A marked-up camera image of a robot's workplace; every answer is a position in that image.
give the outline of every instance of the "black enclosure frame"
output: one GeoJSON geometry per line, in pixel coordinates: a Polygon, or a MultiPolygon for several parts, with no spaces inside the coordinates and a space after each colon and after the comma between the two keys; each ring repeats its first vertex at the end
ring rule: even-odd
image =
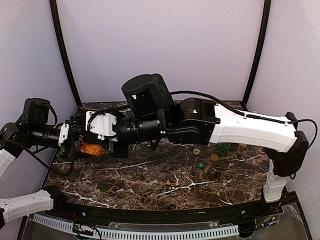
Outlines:
{"type": "MultiPolygon", "coordinates": [[[[64,70],[72,91],[72,95],[74,98],[74,101],[79,108],[82,104],[79,91],[76,86],[75,78],[72,73],[72,69],[70,66],[69,58],[68,58],[68,53],[66,50],[66,45],[64,41],[64,37],[62,34],[62,28],[61,28],[61,23],[60,23],[60,18],[59,18],[59,11],[58,11],[58,6],[57,6],[57,0],[49,0],[50,1],[50,7],[51,7],[51,14],[52,14],[52,20],[53,20],[53,25],[54,25],[54,30],[55,30],[55,35],[56,35],[56,40],[59,46],[60,50],[60,55],[62,58],[64,70]]],[[[240,101],[242,106],[246,106],[250,97],[250,93],[252,90],[252,87],[255,82],[259,62],[260,62],[260,57],[262,54],[262,50],[264,47],[264,42],[265,42],[265,37],[266,37],[266,32],[267,32],[267,26],[268,26],[268,20],[269,20],[269,13],[270,13],[270,8],[271,8],[271,0],[264,0],[264,6],[263,6],[263,12],[262,12],[262,20],[261,20],[261,26],[260,26],[260,31],[259,31],[259,37],[256,45],[256,50],[252,62],[252,67],[249,75],[249,79],[245,88],[245,92],[243,95],[243,99],[240,101]]]]}
{"type": "MultiPolygon", "coordinates": [[[[78,107],[82,105],[82,101],[79,95],[79,91],[77,89],[75,79],[72,73],[72,69],[70,66],[66,45],[64,42],[62,28],[59,18],[57,0],[49,0],[52,20],[54,25],[54,30],[56,34],[57,43],[60,50],[60,55],[62,58],[63,66],[66,72],[67,80],[70,85],[72,95],[74,101],[78,107]]],[[[271,8],[271,0],[264,0],[263,12],[262,12],[262,20],[259,31],[259,37],[256,45],[255,55],[251,66],[251,71],[249,75],[249,79],[246,85],[245,93],[243,95],[243,99],[240,100],[240,104],[244,110],[247,109],[247,103],[250,97],[250,93],[252,91],[255,77],[257,74],[257,70],[259,67],[260,57],[262,54],[265,36],[267,32],[267,25],[269,19],[269,13],[271,8]]],[[[296,193],[287,192],[286,188],[283,190],[282,197],[279,201],[279,204],[286,205],[296,203],[299,213],[301,215],[305,231],[307,234],[307,238],[312,240],[311,233],[308,227],[307,220],[305,218],[304,212],[302,210],[301,204],[296,193]]],[[[81,213],[86,213],[84,219],[90,221],[93,224],[108,225],[110,221],[118,221],[122,223],[145,223],[145,224],[163,224],[163,223],[191,223],[191,222],[205,222],[205,221],[216,221],[219,220],[221,223],[233,223],[234,225],[244,224],[245,221],[242,219],[242,212],[245,210],[246,212],[257,211],[264,205],[265,202],[261,199],[259,201],[252,201],[241,203],[232,206],[221,206],[214,208],[205,208],[205,209],[195,209],[195,210],[161,210],[161,211],[143,211],[143,210],[125,210],[125,209],[112,209],[112,208],[101,208],[101,207],[93,207],[93,206],[85,206],[75,203],[67,203],[69,209],[72,209],[78,216],[82,216],[81,213]]],[[[55,212],[46,212],[49,215],[61,217],[58,213],[55,212]]],[[[27,224],[27,217],[23,217],[22,223],[20,226],[20,230],[18,233],[18,240],[21,240],[24,234],[24,229],[27,224]]],[[[253,222],[254,217],[246,220],[247,222],[253,222]]]]}

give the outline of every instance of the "brown marble tabletop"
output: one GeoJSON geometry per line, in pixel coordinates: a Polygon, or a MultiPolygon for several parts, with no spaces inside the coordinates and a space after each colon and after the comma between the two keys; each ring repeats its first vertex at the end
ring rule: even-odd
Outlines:
{"type": "MultiPolygon", "coordinates": [[[[85,103],[79,111],[100,110],[123,103],[85,103]]],[[[228,102],[242,109],[238,102],[228,102]]],[[[130,110],[122,111],[126,116],[130,110]]],[[[55,158],[63,170],[68,161],[55,158]]],[[[231,144],[177,145],[162,139],[156,151],[148,142],[129,146],[129,158],[108,155],[76,160],[68,177],[49,173],[45,186],[55,185],[71,203],[128,210],[186,210],[220,207],[259,200],[269,169],[262,147],[231,144]],[[200,149],[199,155],[193,150],[200,149]],[[219,160],[212,162],[210,156],[219,160]],[[197,164],[205,164],[198,169],[197,164]]]]}

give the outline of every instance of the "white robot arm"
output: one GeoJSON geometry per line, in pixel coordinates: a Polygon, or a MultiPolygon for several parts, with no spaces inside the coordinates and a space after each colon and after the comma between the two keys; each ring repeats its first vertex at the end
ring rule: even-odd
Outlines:
{"type": "MultiPolygon", "coordinates": [[[[85,116],[72,116],[60,128],[46,125],[49,110],[54,112],[49,101],[27,99],[21,118],[16,123],[7,123],[0,132],[0,178],[21,152],[30,152],[33,145],[60,148],[62,157],[74,160],[74,141],[80,137],[88,143],[100,144],[118,157],[128,156],[129,144],[150,141],[155,150],[161,138],[176,144],[241,143],[266,149],[270,167],[263,198],[266,203],[272,203],[281,198],[289,176],[300,169],[310,147],[305,134],[297,130],[298,122],[302,121],[290,112],[281,117],[266,116],[235,110],[203,93],[169,93],[159,74],[137,76],[126,82],[122,91],[133,116],[125,117],[119,112],[128,105],[88,111],[85,116]],[[187,98],[174,103],[172,95],[184,93],[211,100],[187,98]]],[[[53,209],[55,196],[64,196],[54,189],[0,199],[0,228],[15,218],[53,209]]]]}

